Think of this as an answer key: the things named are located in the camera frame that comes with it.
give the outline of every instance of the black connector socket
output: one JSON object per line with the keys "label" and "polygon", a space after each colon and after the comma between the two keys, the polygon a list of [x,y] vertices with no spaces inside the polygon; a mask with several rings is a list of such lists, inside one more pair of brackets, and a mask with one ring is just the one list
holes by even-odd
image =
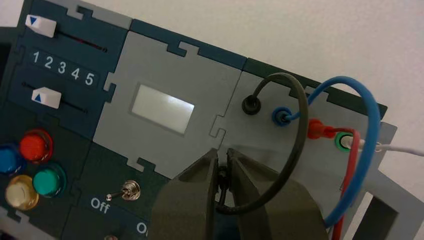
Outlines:
{"label": "black connector socket", "polygon": [[241,103],[241,109],[247,115],[255,115],[261,110],[261,101],[256,96],[249,95]]}

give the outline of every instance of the yellow button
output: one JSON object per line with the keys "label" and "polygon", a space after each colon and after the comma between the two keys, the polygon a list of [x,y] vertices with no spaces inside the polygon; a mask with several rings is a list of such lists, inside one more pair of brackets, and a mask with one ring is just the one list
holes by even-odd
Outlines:
{"label": "yellow button", "polygon": [[33,179],[27,175],[14,177],[6,188],[7,203],[19,210],[34,208],[39,201],[39,194],[33,188]]}

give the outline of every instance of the blue triangle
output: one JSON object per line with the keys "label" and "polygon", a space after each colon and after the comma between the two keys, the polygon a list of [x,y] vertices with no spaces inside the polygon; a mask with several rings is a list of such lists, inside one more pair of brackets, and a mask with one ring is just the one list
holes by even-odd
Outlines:
{"label": "blue triangle", "polygon": [[33,16],[30,16],[29,17],[29,20],[31,20],[31,25],[33,25],[36,22],[37,18],[36,17],[33,17]]}
{"label": "blue triangle", "polygon": [[41,103],[41,96],[40,96],[40,94],[38,94],[38,95],[35,97],[35,100],[36,100],[37,102]]}

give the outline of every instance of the white cable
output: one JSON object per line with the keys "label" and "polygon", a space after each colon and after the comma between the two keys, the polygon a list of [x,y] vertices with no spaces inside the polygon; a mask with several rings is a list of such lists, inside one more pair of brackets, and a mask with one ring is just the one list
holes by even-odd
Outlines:
{"label": "white cable", "polygon": [[375,149],[402,152],[402,153],[413,154],[413,155],[424,157],[424,151],[418,150],[418,149],[413,149],[413,148],[410,148],[410,147],[382,144],[382,145],[375,146]]}
{"label": "white cable", "polygon": [[[349,135],[343,136],[340,139],[340,144],[347,149],[351,149],[353,139],[354,138],[352,136],[349,136]],[[360,142],[359,142],[359,150],[360,151],[362,150],[364,143],[365,143],[365,141],[363,139],[361,139]],[[407,154],[412,154],[412,155],[424,157],[424,151],[422,151],[422,150],[413,149],[413,148],[410,148],[410,147],[393,146],[393,145],[389,145],[389,144],[380,144],[378,142],[377,145],[375,146],[375,151],[379,152],[381,150],[402,152],[402,153],[407,153]]]}

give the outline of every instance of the blue wire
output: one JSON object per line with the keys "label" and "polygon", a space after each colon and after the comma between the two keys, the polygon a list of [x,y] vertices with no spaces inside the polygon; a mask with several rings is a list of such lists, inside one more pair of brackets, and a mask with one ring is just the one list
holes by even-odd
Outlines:
{"label": "blue wire", "polygon": [[[362,154],[360,155],[359,162],[356,166],[356,171],[349,186],[344,192],[344,195],[341,197],[332,212],[324,219],[326,228],[333,226],[342,218],[346,210],[353,203],[358,192],[361,190],[362,183],[364,182],[365,176],[370,168],[380,130],[380,110],[377,106],[376,100],[371,92],[362,85],[362,83],[351,77],[336,76],[321,83],[308,97],[308,104],[310,105],[322,91],[334,84],[346,84],[353,88],[362,97],[368,113],[368,129],[366,131],[365,144],[362,148]],[[297,119],[299,116],[300,113],[297,112],[294,115],[287,116],[285,119],[292,121]]]}

